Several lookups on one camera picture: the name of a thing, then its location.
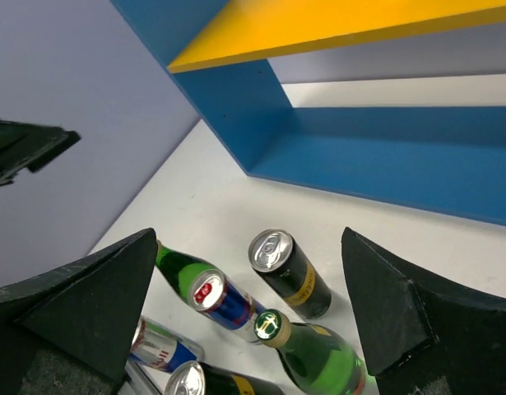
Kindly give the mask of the green glass bottle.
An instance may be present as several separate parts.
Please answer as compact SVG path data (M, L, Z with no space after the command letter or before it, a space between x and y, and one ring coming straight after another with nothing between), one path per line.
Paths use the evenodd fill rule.
M190 290L194 281L204 272L221 271L203 259L165 247L158 239L156 267L173 288L176 295L188 306Z
M291 322L277 309L261 312L253 325L257 339L276 350L282 367L306 394L362 394L364 362L352 346L329 328Z

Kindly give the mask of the blue silver energy can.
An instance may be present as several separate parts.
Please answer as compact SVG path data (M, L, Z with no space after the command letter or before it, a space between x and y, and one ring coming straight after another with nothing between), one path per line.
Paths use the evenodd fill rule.
M135 329L128 359L166 373L173 373L190 360L204 360L203 348L188 337L141 316Z
M247 343L260 343L253 327L265 307L237 287L219 269L207 269L195 277L187 302L198 313Z

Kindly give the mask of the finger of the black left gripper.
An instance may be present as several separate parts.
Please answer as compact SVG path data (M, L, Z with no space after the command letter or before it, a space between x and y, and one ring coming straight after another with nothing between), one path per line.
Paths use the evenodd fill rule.
M0 119L0 187L23 169L40 171L80 140L77 132L58 126Z

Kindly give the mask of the black yellow tonic can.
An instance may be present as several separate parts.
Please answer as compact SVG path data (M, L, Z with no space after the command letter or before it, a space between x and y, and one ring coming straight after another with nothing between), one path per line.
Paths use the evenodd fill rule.
M328 311L331 290L289 232L260 232L248 247L248 260L252 269L302 319L316 319Z
M164 395L284 395L276 384L204 362L189 361L169 377Z

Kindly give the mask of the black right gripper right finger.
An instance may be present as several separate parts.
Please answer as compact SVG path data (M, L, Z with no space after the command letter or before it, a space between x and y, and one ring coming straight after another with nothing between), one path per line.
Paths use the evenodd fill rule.
M341 256L381 394L506 394L506 299L418 267L345 228Z

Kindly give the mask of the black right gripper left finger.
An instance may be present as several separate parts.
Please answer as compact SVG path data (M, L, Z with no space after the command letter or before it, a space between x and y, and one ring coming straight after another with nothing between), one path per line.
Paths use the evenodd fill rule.
M115 394L156 253L147 228L0 287L0 394Z

